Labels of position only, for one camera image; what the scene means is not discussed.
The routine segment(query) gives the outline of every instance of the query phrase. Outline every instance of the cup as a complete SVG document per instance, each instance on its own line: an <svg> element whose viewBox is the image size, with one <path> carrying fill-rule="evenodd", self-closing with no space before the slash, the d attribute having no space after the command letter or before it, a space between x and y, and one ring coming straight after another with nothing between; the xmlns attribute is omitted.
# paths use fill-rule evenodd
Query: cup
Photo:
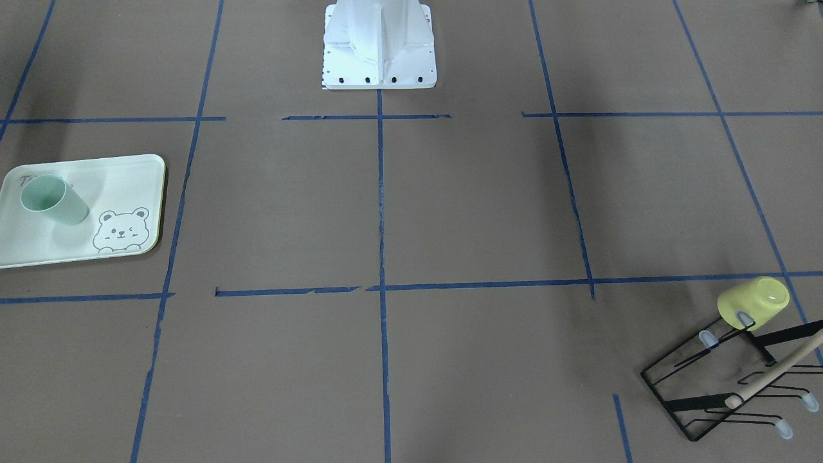
<svg viewBox="0 0 823 463"><path fill-rule="evenodd" d="M757 277L729 288L718 297L720 316L731 326L745 328L737 317L744 311L755 325L749 331L761 326L782 311L789 301L788 289L779 280L771 277Z"/></svg>
<svg viewBox="0 0 823 463"><path fill-rule="evenodd" d="M65 225L77 225L89 215L86 202L57 175L31 180L20 193L20 203L26 210Z"/></svg>

